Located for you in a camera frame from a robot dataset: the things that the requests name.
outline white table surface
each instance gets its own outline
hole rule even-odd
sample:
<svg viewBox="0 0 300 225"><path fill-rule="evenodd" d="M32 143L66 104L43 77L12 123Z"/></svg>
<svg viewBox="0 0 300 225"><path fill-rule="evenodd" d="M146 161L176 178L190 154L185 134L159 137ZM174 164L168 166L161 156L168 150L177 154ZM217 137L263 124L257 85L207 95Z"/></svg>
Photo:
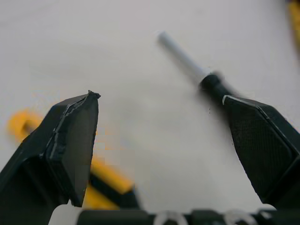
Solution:
<svg viewBox="0 0 300 225"><path fill-rule="evenodd" d="M0 169L16 149L6 134L13 113L44 116L92 90L102 95L98 139L113 148L96 143L95 153L136 182L145 209L265 207L229 128L158 46L157 30L300 130L300 63L284 0L3 0ZM74 224L79 211L61 206L51 224Z"/></svg>

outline yellow object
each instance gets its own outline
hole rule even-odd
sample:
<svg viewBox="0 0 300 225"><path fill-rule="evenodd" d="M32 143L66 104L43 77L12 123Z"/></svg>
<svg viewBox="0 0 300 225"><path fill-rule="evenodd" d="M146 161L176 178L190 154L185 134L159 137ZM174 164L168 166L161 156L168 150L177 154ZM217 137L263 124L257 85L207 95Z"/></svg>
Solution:
<svg viewBox="0 0 300 225"><path fill-rule="evenodd" d="M23 110L13 115L8 121L8 131L21 143L41 122L41 117L29 110Z"/></svg>
<svg viewBox="0 0 300 225"><path fill-rule="evenodd" d="M41 117L30 110L23 110L11 117L8 122L8 130L15 136L17 141L21 143L41 124L41 122ZM106 165L102 160L95 156L92 158L90 173L94 174L99 180L117 191L120 196L134 188L134 183L132 181L122 176L113 167ZM90 184L87 185L85 192L84 206L85 208L93 210L120 209L118 205L110 201L105 195L100 193Z"/></svg>
<svg viewBox="0 0 300 225"><path fill-rule="evenodd" d="M104 162L97 159L97 157L92 158L90 172L99 177L103 182L120 194L124 194L134 187L134 183L132 181L122 176L114 170L113 167L106 165Z"/></svg>
<svg viewBox="0 0 300 225"><path fill-rule="evenodd" d="M292 23L292 28L294 29L295 39L297 45L300 47L300 3L297 0L292 0L288 4L288 10L290 14L290 19Z"/></svg>
<svg viewBox="0 0 300 225"><path fill-rule="evenodd" d="M106 198L96 189L87 185L84 201L84 207L91 210L118 210L119 207Z"/></svg>

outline white tube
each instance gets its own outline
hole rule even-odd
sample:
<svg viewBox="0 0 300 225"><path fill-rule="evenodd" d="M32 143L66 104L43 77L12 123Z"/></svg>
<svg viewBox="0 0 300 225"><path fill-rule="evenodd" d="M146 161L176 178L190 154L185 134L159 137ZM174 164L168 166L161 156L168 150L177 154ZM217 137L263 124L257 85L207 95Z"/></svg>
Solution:
<svg viewBox="0 0 300 225"><path fill-rule="evenodd" d="M188 69L190 69L195 75L195 80L201 82L207 73L204 72L203 68L198 66L176 43L175 41L165 32L162 31L158 35L158 40L162 43L169 51L171 51L180 62L182 62Z"/></svg>

